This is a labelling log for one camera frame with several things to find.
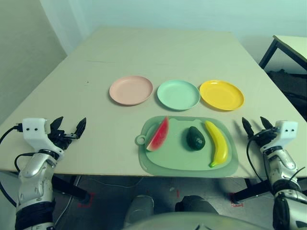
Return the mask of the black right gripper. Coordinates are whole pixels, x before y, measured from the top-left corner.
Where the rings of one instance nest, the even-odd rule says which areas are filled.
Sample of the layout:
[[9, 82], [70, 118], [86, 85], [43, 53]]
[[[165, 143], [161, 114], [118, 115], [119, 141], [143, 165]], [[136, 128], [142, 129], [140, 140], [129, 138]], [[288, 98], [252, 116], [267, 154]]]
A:
[[249, 138], [248, 146], [250, 146], [252, 141], [255, 141], [256, 144], [260, 148], [262, 148], [277, 137], [277, 133], [273, 130], [273, 125], [270, 123], [270, 121], [262, 116], [260, 117], [260, 120], [265, 130], [262, 130], [259, 133], [254, 134], [250, 122], [244, 117], [242, 117], [242, 125]]

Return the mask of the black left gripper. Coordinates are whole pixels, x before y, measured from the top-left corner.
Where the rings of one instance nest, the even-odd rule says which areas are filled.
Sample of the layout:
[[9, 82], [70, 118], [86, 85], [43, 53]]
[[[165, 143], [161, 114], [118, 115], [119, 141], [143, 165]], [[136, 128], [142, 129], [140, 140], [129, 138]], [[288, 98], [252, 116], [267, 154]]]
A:
[[56, 118], [50, 124], [50, 133], [48, 138], [51, 142], [62, 150], [66, 150], [74, 139], [79, 139], [86, 127], [86, 117], [83, 118], [77, 125], [74, 133], [66, 134], [64, 130], [59, 130], [63, 117]]

